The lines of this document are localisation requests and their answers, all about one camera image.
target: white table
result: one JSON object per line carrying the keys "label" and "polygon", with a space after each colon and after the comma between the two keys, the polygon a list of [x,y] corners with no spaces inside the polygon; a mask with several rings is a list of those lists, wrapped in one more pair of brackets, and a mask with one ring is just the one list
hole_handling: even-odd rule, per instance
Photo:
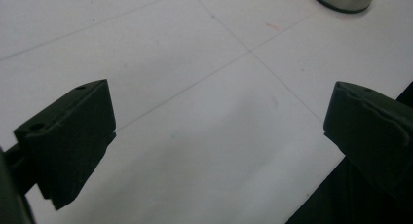
{"label": "white table", "polygon": [[108,79],[118,137],[79,197],[38,223],[284,223],[341,161],[338,80],[413,80],[413,0],[358,15],[315,0],[0,0],[0,145]]}

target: black plastic part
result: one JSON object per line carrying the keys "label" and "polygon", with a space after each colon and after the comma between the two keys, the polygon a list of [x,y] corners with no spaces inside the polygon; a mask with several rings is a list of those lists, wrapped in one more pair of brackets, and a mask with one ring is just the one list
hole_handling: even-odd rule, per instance
{"label": "black plastic part", "polygon": [[398,102],[413,108],[413,82],[409,87],[398,97]]}
{"label": "black plastic part", "polygon": [[338,82],[324,129],[373,186],[396,199],[413,197],[413,109]]}
{"label": "black plastic part", "polygon": [[10,148],[4,156],[15,180],[16,189],[20,194],[26,194],[36,184],[37,171],[33,162],[25,156],[19,145]]}
{"label": "black plastic part", "polygon": [[0,223],[31,224],[33,215],[23,194],[8,170],[8,162],[0,148]]}
{"label": "black plastic part", "polygon": [[366,8],[363,8],[363,9],[360,9],[360,10],[357,10],[357,11],[348,11],[348,10],[336,8],[333,5],[331,5],[327,2],[324,2],[322,0],[317,0],[317,1],[320,2],[324,7],[327,7],[329,9],[333,10],[333,11],[340,12],[340,13],[345,13],[345,14],[357,14],[357,13],[360,13],[360,12],[364,12],[368,8],[368,6],[367,6]]}
{"label": "black plastic part", "polygon": [[70,204],[115,138],[106,80],[67,93],[15,130],[36,182],[56,209]]}
{"label": "black plastic part", "polygon": [[[394,162],[389,168],[386,168],[385,165],[391,160],[396,160],[394,154],[397,155],[399,153],[397,153],[400,146],[397,144],[397,137],[390,144],[377,143],[377,141],[381,139],[385,139],[386,142],[392,141],[394,137],[392,134],[393,131],[384,132],[376,130],[383,126],[380,123],[373,124],[373,120],[366,120],[366,117],[362,116],[365,111],[374,112],[372,105],[380,109],[379,111],[376,110],[376,116],[380,116],[378,117],[379,122],[386,122],[390,121],[392,117],[403,116],[399,113],[400,105],[404,105],[401,112],[410,109],[409,113],[411,113],[413,111],[412,84],[410,84],[397,101],[391,100],[364,87],[346,83],[336,84],[325,120],[329,122],[329,124],[325,129],[329,131],[329,137],[335,138],[336,142],[340,141],[338,142],[340,143],[338,144],[340,148],[345,148],[346,152],[353,151],[353,153],[351,153],[353,160],[350,157],[346,157],[321,183],[309,200],[289,218],[287,224],[413,223],[413,217],[411,215],[413,213],[413,200],[409,197],[413,187],[407,185],[410,183],[409,177],[412,176],[411,173],[409,174],[409,168],[411,167],[413,158],[411,154],[407,153],[401,162]],[[385,119],[381,116],[384,113],[388,113]],[[395,125],[397,125],[398,121],[398,118],[394,118]],[[340,124],[344,124],[348,128],[343,130],[343,126],[339,126]],[[369,137],[376,139],[372,141],[366,140]],[[347,144],[347,142],[349,142],[348,140],[360,140],[367,144]],[[390,153],[383,154],[383,147]],[[411,145],[407,146],[407,148],[410,148],[407,151],[411,151]],[[366,162],[360,163],[365,157],[365,154],[369,155],[366,157],[366,162],[370,161],[370,157],[379,157],[380,160],[373,162],[373,165],[367,168]],[[358,162],[357,164],[361,165],[363,172],[360,171],[354,162]],[[406,168],[400,168],[400,164],[405,164]],[[405,174],[396,172],[394,176],[389,176],[389,172],[397,170],[397,168],[405,171]],[[380,173],[380,171],[376,169],[383,170],[383,177],[381,177],[381,179],[385,180],[384,183],[381,179],[372,181],[371,178],[375,177],[377,173]]]}

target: white surface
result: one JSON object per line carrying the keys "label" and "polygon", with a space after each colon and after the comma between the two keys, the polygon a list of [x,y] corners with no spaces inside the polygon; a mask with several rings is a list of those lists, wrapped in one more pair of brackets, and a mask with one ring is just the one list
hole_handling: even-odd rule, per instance
{"label": "white surface", "polygon": [[0,144],[107,78],[118,137],[71,205],[28,193],[38,223],[284,223],[342,158],[334,83],[413,80],[412,2],[0,0]]}

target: screw hole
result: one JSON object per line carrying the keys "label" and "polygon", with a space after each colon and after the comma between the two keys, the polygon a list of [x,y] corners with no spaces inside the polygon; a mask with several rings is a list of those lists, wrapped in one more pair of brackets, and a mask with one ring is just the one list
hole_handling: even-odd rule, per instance
{"label": "screw hole", "polygon": [[42,129],[44,126],[45,126],[44,124],[35,124],[35,125],[31,126],[30,129],[32,131],[38,131],[38,130]]}

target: red mark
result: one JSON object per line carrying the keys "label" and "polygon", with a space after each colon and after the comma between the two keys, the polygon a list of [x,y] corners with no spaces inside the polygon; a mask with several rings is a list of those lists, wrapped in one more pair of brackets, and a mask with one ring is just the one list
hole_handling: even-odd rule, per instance
{"label": "red mark", "polygon": [[347,21],[349,20],[349,16],[348,15],[344,15],[344,14],[339,14],[337,15],[337,18],[342,20],[342,21]]}
{"label": "red mark", "polygon": [[273,28],[274,30],[280,31],[280,28],[279,28],[278,26],[276,26],[276,25],[274,25],[274,24],[271,24],[271,23],[269,23],[269,22],[267,22],[266,24],[267,24],[267,26]]}

